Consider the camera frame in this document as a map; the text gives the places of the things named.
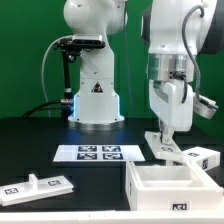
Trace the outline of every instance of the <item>black table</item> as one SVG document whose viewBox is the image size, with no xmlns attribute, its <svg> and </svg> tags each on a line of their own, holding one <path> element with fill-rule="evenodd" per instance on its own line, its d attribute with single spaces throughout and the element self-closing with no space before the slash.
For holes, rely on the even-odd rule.
<svg viewBox="0 0 224 224">
<path fill-rule="evenodd" d="M 129 210 L 125 193 L 125 162 L 53 162 L 58 145 L 139 145 L 146 161 L 156 161 L 144 139 L 145 131 L 158 132 L 156 119 L 126 119 L 123 128 L 110 131 L 72 129 L 60 118 L 0 119 L 0 186 L 38 179 L 65 176 L 74 193 L 0 207 L 0 212 Z M 190 132 L 175 133 L 179 147 L 201 146 L 223 151 L 224 146 L 193 126 Z M 224 186 L 221 166 L 209 171 Z"/>
</svg>

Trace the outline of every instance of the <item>green backdrop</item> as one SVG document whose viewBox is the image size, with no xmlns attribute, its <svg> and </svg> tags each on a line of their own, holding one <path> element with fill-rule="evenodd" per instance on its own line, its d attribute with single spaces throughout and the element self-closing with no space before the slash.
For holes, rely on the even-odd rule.
<svg viewBox="0 0 224 224">
<path fill-rule="evenodd" d="M 141 14 L 152 1 L 129 0 L 127 46 L 134 113 L 130 101 L 124 34 L 109 37 L 116 56 L 115 89 L 125 117 L 153 117 L 148 106 L 147 47 L 140 39 Z M 72 34 L 63 18 L 65 0 L 1 0 L 0 2 L 0 117 L 18 117 L 44 102 L 40 69 L 47 47 L 57 38 Z M 224 142 L 224 51 L 198 57 L 202 72 L 202 95 L 217 101 L 212 120 L 194 116 L 194 123 Z M 79 62 L 72 65 L 72 87 L 79 88 Z M 46 87 L 50 100 L 63 97 L 62 60 L 52 50 L 46 63 Z M 46 112 L 34 116 L 47 116 Z"/>
</svg>

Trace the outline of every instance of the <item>white platform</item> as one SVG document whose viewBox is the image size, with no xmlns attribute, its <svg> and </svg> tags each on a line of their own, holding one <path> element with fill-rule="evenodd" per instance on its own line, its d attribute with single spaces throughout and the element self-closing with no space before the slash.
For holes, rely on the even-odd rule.
<svg viewBox="0 0 224 224">
<path fill-rule="evenodd" d="M 162 213 L 161 211 L 1 213 L 0 224 L 223 224 L 223 209 Z"/>
</svg>

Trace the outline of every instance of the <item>white container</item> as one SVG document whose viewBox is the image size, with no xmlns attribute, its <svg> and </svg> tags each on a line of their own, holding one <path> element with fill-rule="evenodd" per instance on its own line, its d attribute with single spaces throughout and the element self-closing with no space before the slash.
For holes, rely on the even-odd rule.
<svg viewBox="0 0 224 224">
<path fill-rule="evenodd" d="M 131 210 L 214 210 L 223 200 L 219 187 L 194 161 L 186 166 L 127 163 L 126 193 Z"/>
</svg>

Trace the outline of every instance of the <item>white block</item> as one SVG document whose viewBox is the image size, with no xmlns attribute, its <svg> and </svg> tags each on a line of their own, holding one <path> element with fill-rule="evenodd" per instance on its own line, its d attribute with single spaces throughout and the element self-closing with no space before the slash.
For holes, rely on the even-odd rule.
<svg viewBox="0 0 224 224">
<path fill-rule="evenodd" d="M 126 193 L 131 210 L 214 210 L 219 187 L 195 162 L 186 166 L 135 166 L 127 163 Z"/>
<path fill-rule="evenodd" d="M 29 182 L 0 187 L 2 206 L 71 193 L 73 185 L 63 176 L 38 180 L 29 175 Z"/>
<path fill-rule="evenodd" d="M 208 171 L 214 167 L 220 165 L 220 156 L 221 153 L 202 148 L 202 147 L 194 147 L 188 150 L 183 151 L 185 155 L 184 158 L 187 158 L 188 161 L 195 161 L 204 171 Z M 184 165 L 179 161 L 166 161 L 167 166 L 181 166 Z"/>
</svg>

